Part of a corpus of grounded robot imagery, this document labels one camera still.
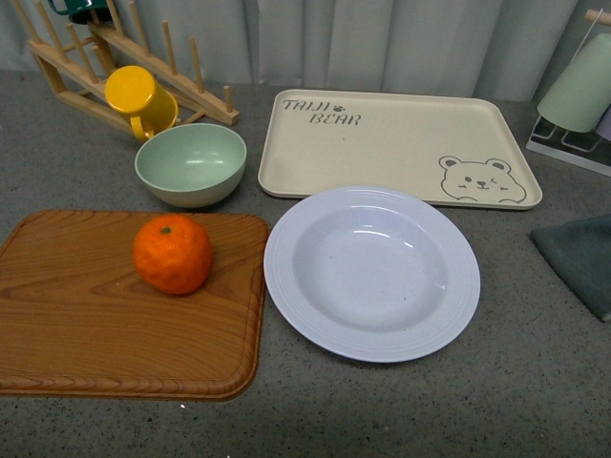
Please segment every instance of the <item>beige tray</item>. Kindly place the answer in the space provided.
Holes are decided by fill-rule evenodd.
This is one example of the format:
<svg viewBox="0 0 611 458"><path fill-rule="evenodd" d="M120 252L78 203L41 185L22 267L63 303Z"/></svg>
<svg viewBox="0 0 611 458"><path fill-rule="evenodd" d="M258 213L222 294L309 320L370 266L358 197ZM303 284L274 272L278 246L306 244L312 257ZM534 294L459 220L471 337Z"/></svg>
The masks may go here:
<svg viewBox="0 0 611 458"><path fill-rule="evenodd" d="M278 94L259 182L285 198L355 185L451 206L525 210L542 198L495 105L423 95Z"/></svg>

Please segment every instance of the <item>gray towel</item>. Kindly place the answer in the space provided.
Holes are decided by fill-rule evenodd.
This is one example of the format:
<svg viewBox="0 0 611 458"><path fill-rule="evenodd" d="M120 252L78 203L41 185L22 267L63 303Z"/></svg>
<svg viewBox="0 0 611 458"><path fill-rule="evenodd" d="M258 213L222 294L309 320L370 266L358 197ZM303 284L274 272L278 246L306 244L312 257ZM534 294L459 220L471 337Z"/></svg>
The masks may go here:
<svg viewBox="0 0 611 458"><path fill-rule="evenodd" d="M590 311L611 320L611 215L538 228L531 239Z"/></svg>

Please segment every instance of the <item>green cup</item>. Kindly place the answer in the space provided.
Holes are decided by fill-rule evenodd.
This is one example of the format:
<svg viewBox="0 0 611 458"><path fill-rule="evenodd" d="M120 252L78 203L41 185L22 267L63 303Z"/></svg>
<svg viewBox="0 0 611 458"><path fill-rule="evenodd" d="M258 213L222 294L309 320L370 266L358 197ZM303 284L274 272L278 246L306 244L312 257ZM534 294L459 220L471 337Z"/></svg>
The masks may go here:
<svg viewBox="0 0 611 458"><path fill-rule="evenodd" d="M48 0L51 9L57 14L68 15L68 19L75 24L87 24L93 21L92 11L95 11L101 22L111 20L111 12L108 10L106 0L64 0L65 10L58 10L53 0Z"/></svg>
<svg viewBox="0 0 611 458"><path fill-rule="evenodd" d="M611 33L578 52L538 104L538 112L572 132L590 132L611 105Z"/></svg>

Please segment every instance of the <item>bear face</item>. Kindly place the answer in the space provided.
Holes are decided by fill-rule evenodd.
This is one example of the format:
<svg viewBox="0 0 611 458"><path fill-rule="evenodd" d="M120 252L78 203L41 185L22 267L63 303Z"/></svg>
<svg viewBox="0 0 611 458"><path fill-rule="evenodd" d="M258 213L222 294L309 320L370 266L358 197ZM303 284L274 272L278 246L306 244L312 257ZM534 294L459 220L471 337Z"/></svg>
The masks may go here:
<svg viewBox="0 0 611 458"><path fill-rule="evenodd" d="M463 162L454 156L444 156L439 165L446 171L441 188L458 200L520 203L526 199L526 190L511 176L512 169L504 160Z"/></svg>

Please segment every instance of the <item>yellow cup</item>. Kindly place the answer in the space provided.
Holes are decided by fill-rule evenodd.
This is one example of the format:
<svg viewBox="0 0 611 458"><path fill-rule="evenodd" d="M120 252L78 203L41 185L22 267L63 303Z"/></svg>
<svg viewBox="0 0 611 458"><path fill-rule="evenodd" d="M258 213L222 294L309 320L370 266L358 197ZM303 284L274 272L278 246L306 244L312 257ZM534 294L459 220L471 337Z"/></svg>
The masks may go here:
<svg viewBox="0 0 611 458"><path fill-rule="evenodd" d="M132 126L144 142L174 126L179 116L176 99L146 69L121 67L106 81L106 101Z"/></svg>

